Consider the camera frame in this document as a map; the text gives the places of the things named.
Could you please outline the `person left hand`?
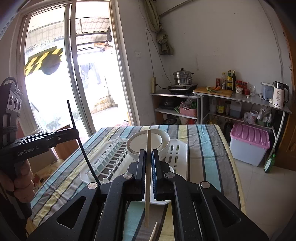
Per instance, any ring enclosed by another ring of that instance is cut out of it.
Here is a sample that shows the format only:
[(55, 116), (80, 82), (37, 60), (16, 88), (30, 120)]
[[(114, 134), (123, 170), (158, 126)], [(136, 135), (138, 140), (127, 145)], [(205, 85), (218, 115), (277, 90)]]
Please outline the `person left hand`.
[(29, 203), (33, 200), (34, 183), (33, 173), (28, 160), (24, 161), (20, 169), (20, 174), (14, 181), (1, 171), (1, 185), (4, 190), (14, 193), (14, 196), (22, 203)]

